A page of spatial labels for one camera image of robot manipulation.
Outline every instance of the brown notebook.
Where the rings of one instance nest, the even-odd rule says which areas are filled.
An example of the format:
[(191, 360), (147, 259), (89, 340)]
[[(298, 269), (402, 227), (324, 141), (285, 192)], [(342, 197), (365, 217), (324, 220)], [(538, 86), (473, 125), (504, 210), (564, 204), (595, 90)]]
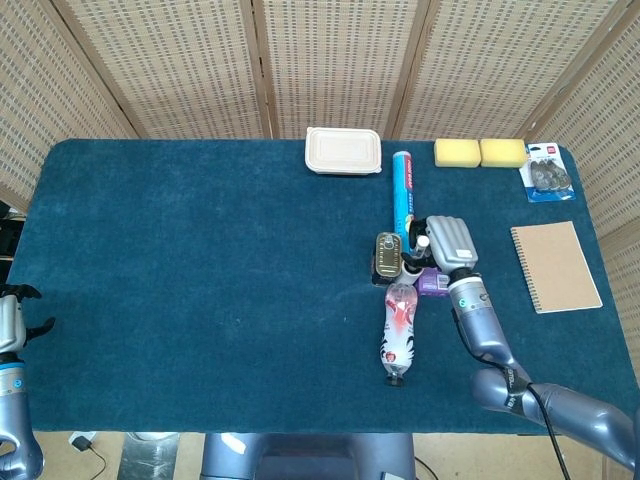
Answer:
[(602, 306), (573, 222), (513, 227), (511, 236), (536, 312)]

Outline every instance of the sponge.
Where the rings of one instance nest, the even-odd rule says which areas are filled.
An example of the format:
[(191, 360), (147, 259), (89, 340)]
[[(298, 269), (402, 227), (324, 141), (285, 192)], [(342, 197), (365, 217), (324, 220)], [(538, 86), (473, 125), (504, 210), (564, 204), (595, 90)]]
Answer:
[(483, 167), (520, 168), (527, 161), (522, 139), (483, 138), (480, 140)]
[(437, 167), (473, 168), (480, 164), (477, 140), (438, 138), (434, 147)]

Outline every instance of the blue tube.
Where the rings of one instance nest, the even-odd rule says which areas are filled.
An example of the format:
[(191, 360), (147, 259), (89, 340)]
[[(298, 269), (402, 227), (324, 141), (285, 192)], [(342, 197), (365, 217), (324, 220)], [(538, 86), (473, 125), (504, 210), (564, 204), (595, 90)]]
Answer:
[(409, 252), (409, 225), (413, 220), (413, 167), (409, 152), (393, 154), (393, 223), (402, 238), (402, 250)]

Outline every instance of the blue carpet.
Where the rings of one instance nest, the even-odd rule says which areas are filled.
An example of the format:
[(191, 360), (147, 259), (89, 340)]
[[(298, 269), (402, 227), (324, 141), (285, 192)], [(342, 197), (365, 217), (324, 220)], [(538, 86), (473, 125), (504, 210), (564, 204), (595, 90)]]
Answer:
[[(522, 432), (481, 410), (480, 365), (448, 299), (423, 298), (406, 387), (378, 359), (376, 234), (392, 228), (391, 155), (414, 159), (419, 216), (465, 219), (515, 355), (538, 382), (639, 403), (573, 160), (577, 200), (530, 204), (514, 169), (438, 169), (429, 142), (383, 142), (383, 171), (319, 176), (303, 141), (71, 140), (49, 154), (11, 282), (55, 315), (28, 362), (41, 430)], [(514, 225), (573, 220), (603, 308), (537, 315)]]

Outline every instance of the white takeout container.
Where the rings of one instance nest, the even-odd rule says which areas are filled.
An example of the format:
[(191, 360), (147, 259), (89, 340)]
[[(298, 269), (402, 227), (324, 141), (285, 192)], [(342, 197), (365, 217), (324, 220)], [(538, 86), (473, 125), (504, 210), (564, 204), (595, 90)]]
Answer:
[(368, 175), (382, 171), (380, 137), (373, 130), (307, 128), (305, 163), (316, 173)]

